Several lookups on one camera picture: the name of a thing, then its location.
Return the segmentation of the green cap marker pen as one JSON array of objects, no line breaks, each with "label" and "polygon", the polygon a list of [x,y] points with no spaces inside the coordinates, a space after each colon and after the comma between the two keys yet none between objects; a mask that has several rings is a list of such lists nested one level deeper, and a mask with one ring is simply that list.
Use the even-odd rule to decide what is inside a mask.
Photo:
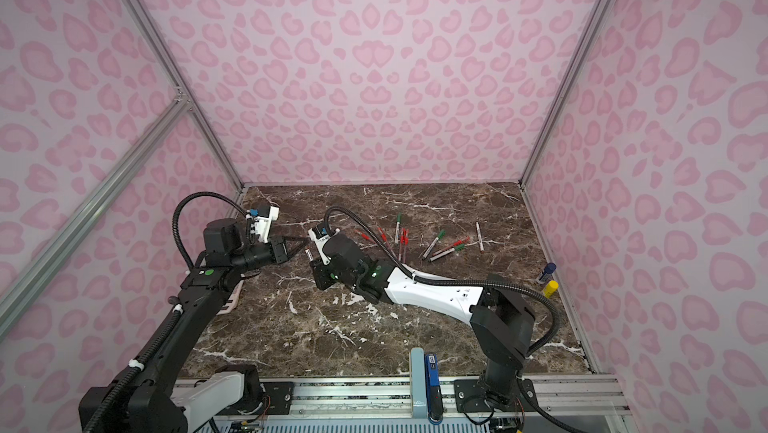
[{"label": "green cap marker pen", "polygon": [[427,260],[430,257],[430,254],[434,250],[434,248],[437,246],[437,244],[440,242],[440,240],[445,235],[445,230],[441,229],[437,235],[433,238],[433,240],[429,243],[429,245],[426,247],[424,252],[421,255],[422,260]]}]

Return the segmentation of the green cap marker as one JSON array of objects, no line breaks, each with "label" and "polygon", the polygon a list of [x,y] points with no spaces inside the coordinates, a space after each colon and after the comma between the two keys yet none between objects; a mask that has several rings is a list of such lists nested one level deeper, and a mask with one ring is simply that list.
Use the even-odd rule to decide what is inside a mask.
[{"label": "green cap marker", "polygon": [[437,261],[439,259],[445,258],[445,257],[447,257],[449,255],[454,254],[454,253],[458,253],[459,251],[463,250],[464,248],[465,248],[465,244],[453,245],[452,247],[444,249],[444,250],[436,253],[435,255],[431,256],[429,258],[429,261],[430,262],[435,262],[435,261]]}]

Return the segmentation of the brown cap marker pen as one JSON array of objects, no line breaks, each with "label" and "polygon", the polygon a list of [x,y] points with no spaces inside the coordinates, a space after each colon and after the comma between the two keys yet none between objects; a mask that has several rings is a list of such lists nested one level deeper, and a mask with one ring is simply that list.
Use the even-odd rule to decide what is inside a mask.
[{"label": "brown cap marker pen", "polygon": [[485,245],[484,245],[484,240],[483,240],[479,221],[475,222],[475,228],[476,228],[477,245],[478,245],[479,251],[483,253],[485,252]]}]

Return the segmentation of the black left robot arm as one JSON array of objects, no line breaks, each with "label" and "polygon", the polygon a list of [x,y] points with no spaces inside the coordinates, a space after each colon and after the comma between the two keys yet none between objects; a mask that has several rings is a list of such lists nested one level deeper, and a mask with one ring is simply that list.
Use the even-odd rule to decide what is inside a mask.
[{"label": "black left robot arm", "polygon": [[85,432],[196,432],[223,410],[261,414],[268,408],[258,369],[252,364],[224,367],[192,392],[174,396],[180,371],[209,323],[219,314],[238,284],[264,266],[293,259],[306,245],[304,238],[273,236],[279,209],[265,204],[235,208],[241,220],[220,218],[203,231],[204,248],[196,258],[187,252],[179,221],[184,207],[200,191],[175,207],[171,231],[188,273],[171,309],[145,346],[106,386],[90,388],[78,413]]}]

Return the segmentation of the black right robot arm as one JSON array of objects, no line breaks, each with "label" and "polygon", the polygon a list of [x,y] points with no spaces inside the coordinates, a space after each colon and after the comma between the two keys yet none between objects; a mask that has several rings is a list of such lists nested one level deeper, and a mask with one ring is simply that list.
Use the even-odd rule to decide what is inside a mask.
[{"label": "black right robot arm", "polygon": [[497,275],[479,281],[419,272],[398,260],[379,239],[375,244],[385,257],[372,257],[331,227],[333,212],[371,231],[358,215],[340,206],[329,208],[308,231],[319,254],[310,262],[319,289],[340,284],[372,304],[419,307],[469,325],[487,359],[480,378],[481,401],[496,411],[533,404],[533,396],[523,391],[522,373],[528,358],[559,331],[561,315],[552,300]]}]

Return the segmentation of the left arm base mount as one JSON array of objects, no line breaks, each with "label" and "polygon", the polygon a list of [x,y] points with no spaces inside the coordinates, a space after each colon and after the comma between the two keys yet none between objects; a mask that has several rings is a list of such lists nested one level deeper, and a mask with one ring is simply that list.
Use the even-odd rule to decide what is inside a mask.
[{"label": "left arm base mount", "polygon": [[216,373],[241,373],[244,375],[244,389],[240,400],[225,407],[218,415],[259,416],[288,415],[295,383],[291,381],[266,381],[259,375],[254,364],[230,364],[219,368]]}]

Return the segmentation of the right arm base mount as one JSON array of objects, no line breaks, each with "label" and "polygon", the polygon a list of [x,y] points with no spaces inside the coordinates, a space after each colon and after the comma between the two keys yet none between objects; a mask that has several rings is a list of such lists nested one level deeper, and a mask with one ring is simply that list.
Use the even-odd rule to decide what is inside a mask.
[{"label": "right arm base mount", "polygon": [[456,408],[460,413],[521,413],[538,404],[533,383],[514,378],[506,392],[497,392],[480,379],[457,379],[452,383]]}]

